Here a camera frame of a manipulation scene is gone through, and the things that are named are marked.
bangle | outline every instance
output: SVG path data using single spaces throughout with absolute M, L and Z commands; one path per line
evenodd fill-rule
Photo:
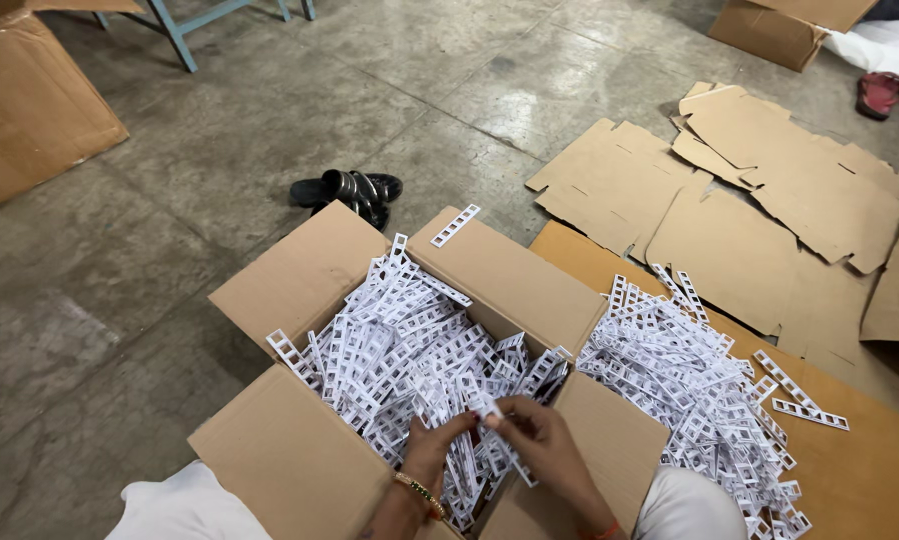
M 394 472 L 393 480 L 413 488 L 417 493 L 419 493 L 419 495 L 424 497 L 429 502 L 429 505 L 432 507 L 429 512 L 429 517 L 437 521 L 445 519 L 446 511 L 443 508 L 443 505 L 440 504 L 440 502 L 436 500 L 435 497 L 433 497 L 433 494 L 429 493 L 428 489 L 422 487 L 422 484 L 413 480 L 402 472 Z
M 612 520 L 612 526 L 610 526 L 605 533 L 602 533 L 599 536 L 593 536 L 592 534 L 583 533 L 580 530 L 579 537 L 583 540 L 608 540 L 610 536 L 616 534 L 617 531 L 619 531 L 619 520 Z

gray floor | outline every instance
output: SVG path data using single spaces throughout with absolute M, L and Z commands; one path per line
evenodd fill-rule
M 293 179 L 390 172 L 389 235 L 478 203 L 528 245 L 547 217 L 525 180 L 599 117 L 671 141 L 695 80 L 899 166 L 899 109 L 851 110 L 859 70 L 714 42 L 720 4 L 317 0 L 282 23 L 257 2 L 190 36 L 195 75 L 126 19 L 48 14 L 132 138 L 0 206 L 0 538 L 101 538 L 123 486 L 195 457 L 186 436 L 270 365 L 205 296 L 305 219 Z

red sandal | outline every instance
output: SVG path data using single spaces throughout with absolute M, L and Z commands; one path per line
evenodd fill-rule
M 898 101 L 899 75 L 895 73 L 867 73 L 856 84 L 856 112 L 864 117 L 885 120 Z

blue table leg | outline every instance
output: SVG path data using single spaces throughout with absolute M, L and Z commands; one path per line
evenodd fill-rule
M 313 0 L 301 0 L 302 1 L 302 15 L 306 18 L 306 20 L 313 20 L 316 18 L 316 9 L 313 7 Z
M 282 20 L 289 22 L 289 19 L 292 19 L 293 16 L 289 14 L 289 9 L 286 7 L 286 0 L 275 1 L 279 4 L 279 10 L 282 12 Z
M 106 20 L 106 16 L 103 15 L 102 11 L 94 11 L 92 13 L 96 16 L 96 22 L 99 23 L 99 26 L 103 28 L 103 30 L 109 30 L 109 21 Z
M 155 18 L 159 19 L 159 24 L 166 29 L 166 36 L 169 38 L 170 43 L 173 43 L 173 48 L 176 49 L 176 54 L 183 65 L 186 66 L 186 70 L 190 73 L 195 73 L 199 68 L 196 67 L 196 61 L 193 60 L 193 55 L 190 54 L 189 47 L 186 46 L 186 41 L 182 38 L 183 32 L 179 31 L 179 27 L 169 14 L 166 5 L 162 0 L 149 0 L 149 4 L 153 8 Z

woman's right hand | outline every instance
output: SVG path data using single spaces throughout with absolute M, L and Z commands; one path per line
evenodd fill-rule
M 533 476 L 576 509 L 594 533 L 609 530 L 615 516 L 596 489 L 563 416 L 525 396 L 500 398 L 496 405 L 505 418 L 491 414 L 486 425 L 506 439 Z

